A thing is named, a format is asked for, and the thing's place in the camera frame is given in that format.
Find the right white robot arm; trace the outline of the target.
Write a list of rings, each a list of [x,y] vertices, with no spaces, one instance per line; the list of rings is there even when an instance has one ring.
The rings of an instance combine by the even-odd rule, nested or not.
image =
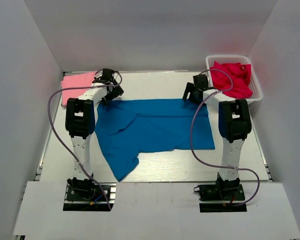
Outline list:
[[[218,130],[223,140],[218,177],[229,182],[239,179],[242,146],[252,130],[247,100],[231,98],[211,87],[200,89],[190,82],[186,84],[182,100],[207,104],[218,111]]]

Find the blue polo shirt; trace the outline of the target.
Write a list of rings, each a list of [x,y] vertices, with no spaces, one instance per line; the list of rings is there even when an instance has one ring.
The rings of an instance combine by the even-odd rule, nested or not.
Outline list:
[[[206,106],[181,99],[113,100],[96,111],[94,131],[117,181],[136,168],[140,153],[215,149]]]

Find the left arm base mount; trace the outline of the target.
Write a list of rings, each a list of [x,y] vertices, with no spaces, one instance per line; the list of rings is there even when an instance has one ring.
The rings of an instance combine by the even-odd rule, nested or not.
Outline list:
[[[109,212],[116,197],[116,184],[97,185],[90,179],[67,180],[63,210],[65,212]]]

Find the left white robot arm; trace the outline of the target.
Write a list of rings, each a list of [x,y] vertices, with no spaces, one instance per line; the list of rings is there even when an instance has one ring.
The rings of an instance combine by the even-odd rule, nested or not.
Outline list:
[[[92,88],[66,104],[65,128],[70,135],[74,158],[73,177],[88,180],[93,176],[90,163],[90,141],[98,120],[97,107],[121,96],[124,91],[113,78],[109,81],[95,79]]]

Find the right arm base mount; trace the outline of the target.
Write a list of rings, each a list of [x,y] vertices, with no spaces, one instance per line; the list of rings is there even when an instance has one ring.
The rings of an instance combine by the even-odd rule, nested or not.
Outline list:
[[[199,195],[201,213],[243,213],[247,211],[245,194],[240,180],[217,178],[214,184],[200,184],[193,188]]]

